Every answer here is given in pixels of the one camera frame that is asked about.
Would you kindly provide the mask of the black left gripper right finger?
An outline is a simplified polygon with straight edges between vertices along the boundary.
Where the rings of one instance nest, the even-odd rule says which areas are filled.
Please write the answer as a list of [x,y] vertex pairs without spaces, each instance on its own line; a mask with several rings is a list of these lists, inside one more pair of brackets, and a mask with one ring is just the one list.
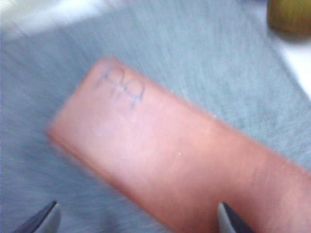
[[250,226],[224,201],[218,205],[218,223],[221,233],[254,233]]

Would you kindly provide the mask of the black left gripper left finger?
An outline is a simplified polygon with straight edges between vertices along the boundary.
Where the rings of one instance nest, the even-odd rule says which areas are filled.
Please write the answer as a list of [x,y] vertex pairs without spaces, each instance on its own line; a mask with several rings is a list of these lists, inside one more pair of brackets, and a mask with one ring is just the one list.
[[58,202],[52,201],[13,230],[13,233],[57,233],[60,222],[60,205]]

